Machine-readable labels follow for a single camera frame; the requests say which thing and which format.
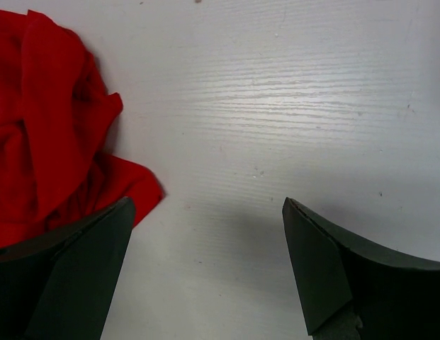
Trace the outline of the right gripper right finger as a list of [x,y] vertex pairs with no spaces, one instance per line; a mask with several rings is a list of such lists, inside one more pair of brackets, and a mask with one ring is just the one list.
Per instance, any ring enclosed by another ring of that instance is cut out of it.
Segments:
[[389,249],[287,198],[283,223],[314,339],[440,339],[440,262]]

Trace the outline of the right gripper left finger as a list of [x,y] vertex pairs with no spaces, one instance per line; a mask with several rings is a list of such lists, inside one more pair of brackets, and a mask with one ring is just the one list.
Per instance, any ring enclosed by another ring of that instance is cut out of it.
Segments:
[[0,339],[100,339],[134,218],[124,197],[0,248]]

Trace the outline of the red t shirt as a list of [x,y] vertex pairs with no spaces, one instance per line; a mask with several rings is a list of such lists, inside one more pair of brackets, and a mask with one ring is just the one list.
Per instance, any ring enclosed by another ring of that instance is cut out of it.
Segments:
[[78,35],[34,11],[0,10],[0,248],[123,197],[141,221],[164,191],[103,149],[123,103]]

